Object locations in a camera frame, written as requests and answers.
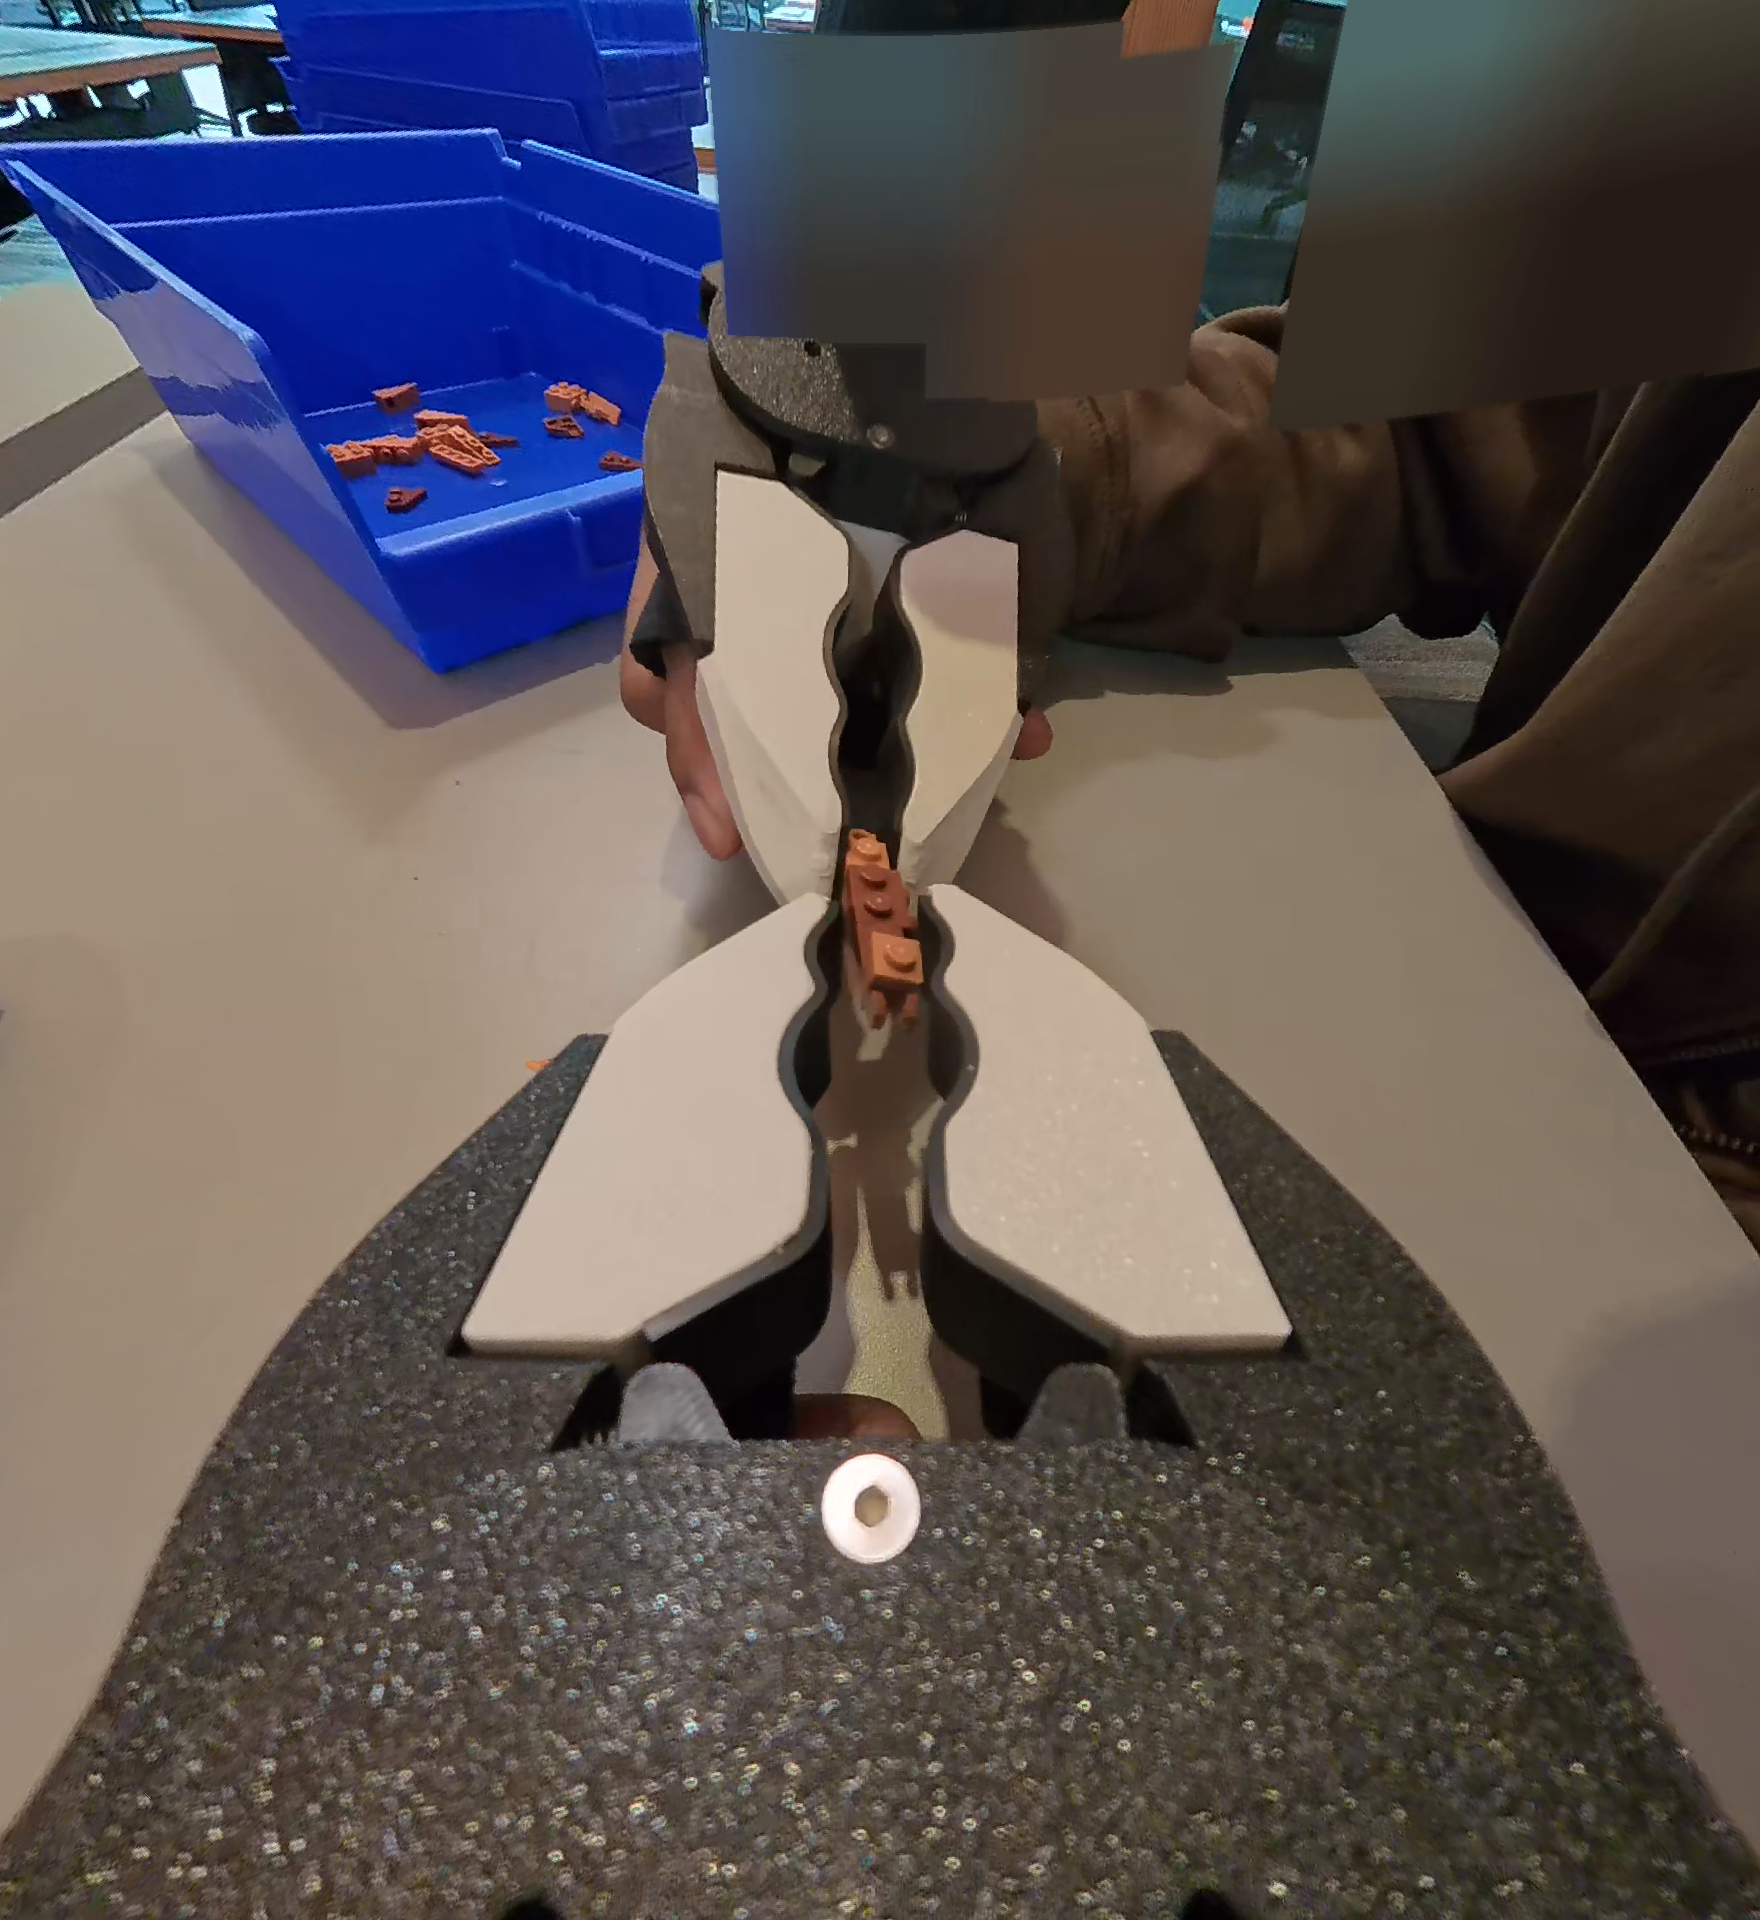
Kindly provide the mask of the stack of blue bins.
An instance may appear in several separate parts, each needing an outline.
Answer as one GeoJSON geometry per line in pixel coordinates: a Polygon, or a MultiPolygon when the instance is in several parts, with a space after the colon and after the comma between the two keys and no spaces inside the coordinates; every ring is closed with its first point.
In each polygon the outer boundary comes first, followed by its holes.
{"type": "Polygon", "coordinates": [[[303,132],[489,128],[696,190],[687,2],[276,2],[303,132]]]}

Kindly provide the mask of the blue plastic bin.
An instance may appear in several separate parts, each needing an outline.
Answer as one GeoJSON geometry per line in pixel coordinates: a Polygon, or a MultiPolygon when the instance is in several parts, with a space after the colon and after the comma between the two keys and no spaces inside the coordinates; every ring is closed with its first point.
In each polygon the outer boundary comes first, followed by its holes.
{"type": "Polygon", "coordinates": [[[386,528],[312,421],[540,374],[640,424],[717,204],[497,132],[3,142],[194,448],[434,671],[619,612],[642,474],[386,528]]]}

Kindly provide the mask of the heap of orange bricks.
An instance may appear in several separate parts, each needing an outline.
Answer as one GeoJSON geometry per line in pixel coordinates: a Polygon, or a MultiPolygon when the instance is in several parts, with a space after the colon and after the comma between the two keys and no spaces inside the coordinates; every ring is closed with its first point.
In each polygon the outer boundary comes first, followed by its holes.
{"type": "Polygon", "coordinates": [[[447,392],[383,388],[307,434],[377,528],[640,478],[642,432],[616,400],[540,374],[447,392]]]}

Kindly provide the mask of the person's right forearm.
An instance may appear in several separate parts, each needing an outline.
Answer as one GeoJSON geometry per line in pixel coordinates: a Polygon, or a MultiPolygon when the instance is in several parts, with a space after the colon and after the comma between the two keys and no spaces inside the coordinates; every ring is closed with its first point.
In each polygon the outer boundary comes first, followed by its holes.
{"type": "Polygon", "coordinates": [[[1516,612],[1627,395],[1284,432],[1282,324],[1200,325],[1177,388],[1040,402],[1076,551],[1069,638],[1222,660],[1239,638],[1384,617],[1462,638],[1516,612]]]}

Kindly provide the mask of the grey desk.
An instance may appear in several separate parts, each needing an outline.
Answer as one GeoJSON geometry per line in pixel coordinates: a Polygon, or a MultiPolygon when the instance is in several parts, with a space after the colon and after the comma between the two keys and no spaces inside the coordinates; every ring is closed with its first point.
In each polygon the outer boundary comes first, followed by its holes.
{"type": "MultiPolygon", "coordinates": [[[[526,1082],[766,902],[607,627],[434,677],[73,288],[0,301],[0,1838],[242,1387],[526,1082]]],[[[1760,1270],[1339,645],[1069,652],[966,890],[1400,1240],[1760,1854],[1760,1270]]]]}

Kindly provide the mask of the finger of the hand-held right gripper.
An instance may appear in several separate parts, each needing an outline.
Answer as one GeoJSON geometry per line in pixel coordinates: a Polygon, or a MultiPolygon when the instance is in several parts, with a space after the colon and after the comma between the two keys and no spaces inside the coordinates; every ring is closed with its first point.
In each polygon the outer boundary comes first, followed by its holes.
{"type": "Polygon", "coordinates": [[[882,610],[904,634],[907,761],[896,872],[914,892],[959,874],[1019,734],[1017,545],[939,537],[890,565],[882,610]]]}
{"type": "Polygon", "coordinates": [[[782,902],[834,892],[844,830],[834,644],[844,615],[864,634],[896,551],[896,534],[842,525],[779,481],[717,478],[700,721],[744,851],[782,902]]]}

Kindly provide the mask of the person's dark jacket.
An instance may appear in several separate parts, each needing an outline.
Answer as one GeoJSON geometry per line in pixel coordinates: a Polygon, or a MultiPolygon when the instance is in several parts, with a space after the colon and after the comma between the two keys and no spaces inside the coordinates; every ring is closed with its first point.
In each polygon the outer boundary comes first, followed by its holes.
{"type": "Polygon", "coordinates": [[[1604,398],[1444,784],[1760,1254],[1760,372],[1604,398]]]}

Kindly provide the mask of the wooden office table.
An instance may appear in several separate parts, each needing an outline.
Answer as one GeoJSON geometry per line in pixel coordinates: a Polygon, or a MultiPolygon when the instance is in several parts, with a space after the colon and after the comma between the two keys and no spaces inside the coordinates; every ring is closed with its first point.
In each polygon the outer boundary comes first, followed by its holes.
{"type": "Polygon", "coordinates": [[[217,65],[212,44],[0,27],[0,102],[217,65]]]}

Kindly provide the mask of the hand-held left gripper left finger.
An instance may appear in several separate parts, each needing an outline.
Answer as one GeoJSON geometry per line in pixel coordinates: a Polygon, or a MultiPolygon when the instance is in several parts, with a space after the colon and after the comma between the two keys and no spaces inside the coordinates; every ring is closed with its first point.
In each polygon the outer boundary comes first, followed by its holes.
{"type": "Polygon", "coordinates": [[[774,910],[613,1022],[459,1325],[467,1351],[779,1365],[813,1341],[829,907],[774,910]]]}

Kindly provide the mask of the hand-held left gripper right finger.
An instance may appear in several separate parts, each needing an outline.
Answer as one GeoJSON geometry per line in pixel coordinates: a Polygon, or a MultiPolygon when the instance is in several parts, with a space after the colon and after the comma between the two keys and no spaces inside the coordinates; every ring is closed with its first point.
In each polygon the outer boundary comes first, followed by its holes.
{"type": "Polygon", "coordinates": [[[972,1365],[1279,1351],[1294,1325],[1134,1007],[953,882],[920,920],[939,1341],[972,1365]]]}

